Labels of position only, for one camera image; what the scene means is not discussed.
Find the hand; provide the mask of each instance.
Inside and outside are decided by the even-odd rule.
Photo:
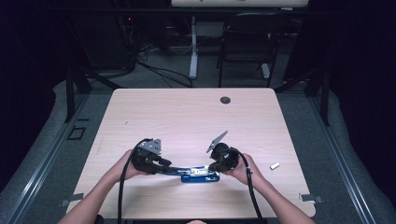
[[[257,183],[257,180],[265,180],[264,176],[260,172],[259,168],[257,167],[256,163],[254,162],[253,158],[244,153],[245,158],[247,159],[248,166],[250,167],[250,172],[251,172],[251,179],[253,181],[253,187],[255,186],[255,183]],[[245,163],[242,159],[241,156],[239,156],[238,159],[238,165],[233,168],[232,170],[223,172],[225,175],[230,175],[235,177],[237,180],[239,180],[241,183],[247,185],[248,184],[248,177],[247,177],[247,169],[245,166]]]
[[[125,163],[128,161],[129,156],[131,155],[132,150],[129,149],[124,153],[124,155],[107,171],[105,175],[111,177],[111,179],[115,182],[120,181],[120,176],[122,174],[123,167]],[[136,175],[148,175],[145,172],[138,171],[134,168],[131,162],[128,164],[128,168],[125,173],[125,180],[130,179]]]

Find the person's right hand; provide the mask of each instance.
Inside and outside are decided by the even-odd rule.
[[[253,187],[255,186],[255,180],[264,180],[264,176],[260,172],[259,168],[257,167],[256,163],[254,162],[253,158],[244,153],[245,158],[247,159],[248,166],[250,167],[250,172],[251,172],[251,179],[253,181]],[[223,172],[225,175],[230,175],[235,177],[237,180],[239,180],[241,183],[247,185],[248,184],[248,177],[247,177],[247,168],[244,164],[244,161],[241,156],[239,156],[238,159],[238,165],[233,168],[232,170]]]

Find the gray carpet floor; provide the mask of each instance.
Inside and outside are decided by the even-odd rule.
[[[201,43],[198,77],[193,81],[194,87],[217,87],[218,46],[216,43],[211,39],[204,39]],[[276,64],[272,88],[282,84],[282,75],[292,43],[292,38],[284,41]],[[182,51],[186,51],[186,49],[174,48],[167,52],[152,50],[147,55],[141,56],[142,58],[147,57],[144,63],[187,75],[190,69],[191,54],[189,52],[182,54]],[[172,81],[164,82],[162,77],[140,65],[137,65],[131,74],[111,78],[111,81],[124,88],[184,88]],[[9,220],[18,223],[56,223],[64,216],[66,207],[59,206],[60,201],[73,194],[111,97],[109,87],[94,79],[90,79],[90,82],[93,91],[88,96],[77,93],[78,101],[83,103],[81,103],[73,122],[69,124],[64,124],[66,116],[65,84],[63,82],[55,87],[57,101],[47,124],[20,169],[0,194],[0,223],[7,223]],[[313,219],[317,223],[362,223],[345,181],[340,176],[340,171],[332,155],[332,146],[323,131],[321,120],[318,119],[318,109],[315,107],[318,100],[306,98],[302,92],[303,87],[304,83],[288,92],[279,93],[277,97],[308,187],[311,193],[321,196],[324,200],[324,203],[316,204],[317,213]],[[388,198],[375,186],[348,141],[347,128],[334,94],[331,94],[330,98],[329,120],[331,126],[327,129],[333,133],[343,152],[347,165],[361,187],[361,192],[376,223],[394,223],[396,220],[394,208]],[[67,140],[73,126],[85,128],[85,133],[80,140]],[[59,140],[59,136],[63,132],[64,138]],[[44,181],[36,186],[37,191],[31,195],[25,206],[17,206],[21,202],[21,195],[29,187],[32,176],[35,176],[36,168],[43,164],[43,160],[54,147],[58,147],[59,150],[54,155],[53,163],[47,164],[48,172],[43,176]],[[278,223],[276,218],[269,219],[269,222]],[[115,223],[115,220],[107,220],[106,223]]]

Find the table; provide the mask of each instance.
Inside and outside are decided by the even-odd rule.
[[[220,98],[231,99],[223,104]],[[276,95],[271,89],[119,89],[114,91],[75,194],[86,195],[126,149],[144,138],[162,140],[162,156],[173,166],[213,162],[206,150],[214,138],[252,155],[266,178],[309,216],[312,203],[304,174],[290,139]],[[269,167],[279,162],[275,170]],[[117,217],[119,186],[100,210]],[[275,213],[263,197],[256,198],[264,217]],[[77,202],[71,202],[68,211]],[[132,219],[256,217],[248,187],[220,175],[215,183],[183,184],[179,176],[136,176],[125,182],[122,217]]]
[[[308,0],[172,0],[172,7],[240,7],[241,11],[247,11],[249,7],[306,7],[307,4]],[[197,78],[196,27],[197,22],[193,16],[191,19],[191,63],[189,75],[191,79]],[[264,77],[269,77],[269,73],[268,65],[264,64],[262,66],[262,74]]]

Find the dark background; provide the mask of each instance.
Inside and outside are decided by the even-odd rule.
[[[43,4],[50,6],[51,1],[48,2],[16,0],[0,6],[1,189],[48,119],[55,101],[52,88],[76,64],[90,67],[92,61],[103,59],[93,59],[95,54],[88,57],[83,44],[73,36],[79,34],[78,27],[71,29],[62,18],[43,9]],[[290,55],[285,79],[323,65],[329,69],[331,89],[339,97],[351,144],[374,182],[395,205],[394,3],[312,0],[308,10],[346,12],[348,16],[328,21],[305,20]],[[92,26],[96,27],[95,32],[101,32],[101,28],[115,29],[112,24],[96,21]],[[108,50],[111,45],[119,49],[120,55],[131,52],[119,39],[109,38],[111,41],[103,43],[98,40],[103,48],[96,55],[102,55],[100,51]],[[117,67],[129,64],[124,58],[111,58],[114,61],[111,64]]]

